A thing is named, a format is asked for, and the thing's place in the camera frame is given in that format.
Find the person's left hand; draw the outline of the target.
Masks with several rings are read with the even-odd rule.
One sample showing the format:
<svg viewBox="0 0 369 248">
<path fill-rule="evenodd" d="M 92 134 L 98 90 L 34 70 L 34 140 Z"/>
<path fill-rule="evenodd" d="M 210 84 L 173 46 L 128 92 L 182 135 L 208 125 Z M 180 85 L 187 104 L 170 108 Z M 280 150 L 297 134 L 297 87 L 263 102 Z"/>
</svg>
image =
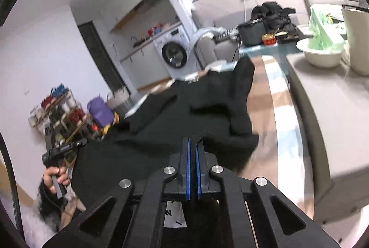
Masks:
<svg viewBox="0 0 369 248">
<path fill-rule="evenodd" d="M 58 184 L 67 186 L 70 184 L 70 179 L 68 177 L 68 168 L 65 165 L 61 167 L 49 167 L 45 168 L 42 180 L 44 185 L 49 189 L 52 194 L 56 194 L 56 189 L 53 184 L 53 177 L 56 178 Z"/>
</svg>

